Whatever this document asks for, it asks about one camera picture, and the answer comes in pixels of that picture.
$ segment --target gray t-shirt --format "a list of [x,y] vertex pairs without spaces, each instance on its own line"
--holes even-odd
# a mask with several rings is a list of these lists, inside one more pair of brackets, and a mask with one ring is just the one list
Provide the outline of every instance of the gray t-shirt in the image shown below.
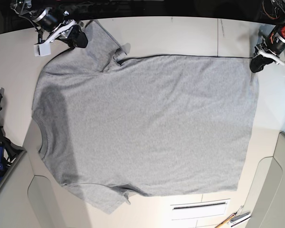
[[258,97],[249,59],[120,61],[125,53],[97,22],[85,32],[86,49],[43,68],[33,101],[40,156],[57,182],[106,213],[130,191],[236,190]]

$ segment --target t-shirt sleeve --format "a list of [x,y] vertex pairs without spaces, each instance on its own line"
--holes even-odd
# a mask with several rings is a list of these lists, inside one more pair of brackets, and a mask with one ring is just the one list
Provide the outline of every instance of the t-shirt sleeve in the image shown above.
[[63,188],[107,214],[111,214],[124,202],[130,204],[126,192],[100,184],[69,184]]
[[43,72],[56,76],[93,76],[102,73],[121,47],[97,21],[87,24],[84,32],[88,39],[86,48],[61,53],[43,68]]

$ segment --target t-shirt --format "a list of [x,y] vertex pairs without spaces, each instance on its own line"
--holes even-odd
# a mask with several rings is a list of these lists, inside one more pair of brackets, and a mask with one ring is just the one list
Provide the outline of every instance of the t-shirt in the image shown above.
[[88,46],[51,60],[34,95],[40,156],[57,182],[106,213],[133,191],[235,191],[258,97],[249,59],[126,59],[98,22],[85,33]]

